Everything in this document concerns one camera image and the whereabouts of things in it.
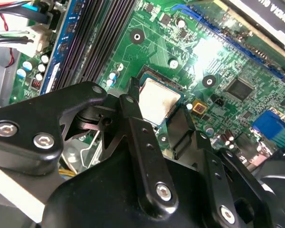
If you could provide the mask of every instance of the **white connector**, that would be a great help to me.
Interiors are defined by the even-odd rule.
[[[26,35],[28,39],[33,40],[33,42],[14,45],[14,48],[19,52],[29,57],[34,57],[44,48],[49,46],[49,40],[52,33],[51,30],[44,28],[42,25],[34,25],[27,27],[25,31],[28,32]]]

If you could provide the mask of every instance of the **blue pcie slot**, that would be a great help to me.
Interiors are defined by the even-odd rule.
[[[54,82],[60,77],[60,67],[62,66],[68,54],[69,46],[74,37],[74,28],[82,12],[85,0],[72,0],[66,12],[65,21],[63,22],[60,34],[57,37],[54,46],[50,64],[48,65],[46,76],[40,90],[40,94],[51,91]]]
[[[270,67],[267,66],[266,62],[264,60],[255,56],[251,51],[249,51],[248,49],[246,49],[245,47],[243,47],[242,45],[237,43],[233,38],[223,35],[218,27],[216,27],[215,25],[212,25],[210,22],[208,22],[206,19],[204,19],[202,15],[200,15],[197,12],[192,11],[188,6],[179,4],[179,5],[174,6],[171,10],[181,10],[182,13],[184,13],[190,17],[193,17],[196,21],[202,23],[207,28],[209,28],[210,30],[215,32],[218,36],[220,36],[221,38],[226,40],[228,43],[233,45],[236,49],[241,51],[243,54],[245,54],[246,56],[248,56],[249,58],[254,60],[256,63],[260,64],[261,66],[263,66],[264,68],[269,70],[277,78],[279,78],[279,79],[285,78],[285,76],[283,74],[281,74],[278,70],[276,70],[275,68],[273,68],[271,66]]]

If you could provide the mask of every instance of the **capacitor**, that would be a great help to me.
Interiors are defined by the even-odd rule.
[[[183,18],[177,18],[175,24],[179,28],[184,28],[186,26],[186,22]]]
[[[31,71],[35,66],[36,66],[36,62],[33,61],[33,60],[24,61],[24,62],[22,63],[22,67],[23,67],[26,71]]]
[[[114,73],[114,72],[111,72],[110,74],[109,74],[109,79],[111,79],[111,80],[116,80],[116,78],[117,78],[117,74],[116,73]]]
[[[169,66],[171,69],[176,69],[179,66],[179,63],[176,59],[172,58],[169,60]]]
[[[41,82],[42,79],[43,79],[43,75],[40,74],[40,73],[38,73],[38,74],[35,75],[35,78],[36,78],[37,81],[40,81],[40,82]]]
[[[193,109],[193,104],[188,103],[188,104],[186,104],[186,107],[187,107],[188,110],[192,110]]]
[[[111,80],[111,79],[108,79],[107,82],[106,82],[106,86],[107,87],[111,87],[112,85],[114,85],[114,81]]]
[[[50,52],[47,52],[45,54],[43,54],[40,58],[41,62],[43,64],[48,64],[49,63],[49,57],[51,56],[51,53]]]
[[[27,73],[25,72],[24,69],[18,69],[18,70],[16,71],[16,74],[17,74],[19,77],[22,77],[22,78],[24,78],[24,77],[27,76]]]
[[[213,134],[214,134],[214,129],[213,129],[213,127],[211,126],[211,125],[209,125],[209,124],[207,124],[207,125],[205,125],[204,126],[204,131],[206,132],[206,134],[208,135],[208,136],[213,136]]]
[[[230,141],[228,140],[227,136],[225,134],[220,135],[220,139],[223,141],[223,143],[228,146],[230,145]]]
[[[44,73],[46,71],[46,69],[47,69],[46,66],[44,64],[42,64],[42,63],[39,64],[37,68],[38,68],[38,71],[41,72],[41,73]]]
[[[225,135],[227,136],[229,141],[233,141],[234,140],[234,135],[233,135],[233,133],[229,129],[225,130]]]

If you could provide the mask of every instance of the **motherboard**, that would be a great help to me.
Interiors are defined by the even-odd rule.
[[[197,12],[215,17],[198,21],[193,17]],[[216,21],[232,26],[217,33],[222,25]],[[188,7],[182,0],[142,0],[98,83],[125,91],[130,77],[149,74],[184,95],[196,127],[209,136],[216,138],[226,130],[234,137],[251,134],[252,123],[270,107],[285,114],[285,58],[249,33],[214,3]],[[262,53],[252,55],[253,45]],[[149,116],[161,108],[149,109]],[[159,135],[162,124],[154,123]]]
[[[22,71],[17,73],[10,103],[86,80],[119,96],[136,77],[142,115],[153,125],[166,154],[171,152],[166,123],[181,105],[215,149],[236,150],[243,144],[236,139],[243,138],[285,147],[285,49],[224,2],[90,2],[72,40],[84,9],[84,1],[73,0],[61,32],[52,35],[47,49],[33,58],[20,56]],[[127,9],[124,17],[113,14],[118,27],[106,16],[117,9]],[[44,63],[41,57],[46,53],[50,56]],[[23,76],[27,62],[34,67]],[[266,137],[264,120],[284,126],[279,131],[283,133]]]

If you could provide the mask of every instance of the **black wire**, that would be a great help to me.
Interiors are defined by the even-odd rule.
[[[27,37],[0,37],[0,44],[27,44],[29,42]]]
[[[29,20],[33,20],[40,24],[48,24],[49,22],[49,16],[33,11],[31,9],[25,8],[25,7],[16,7],[16,8],[10,8],[10,9],[2,9],[0,10],[0,13],[7,13],[14,16],[24,17]]]
[[[25,5],[29,2],[30,1],[20,1],[20,2],[14,2],[11,4],[3,5],[3,6],[0,6],[0,10],[6,10],[6,9],[14,8],[14,7],[19,7],[19,6]]]

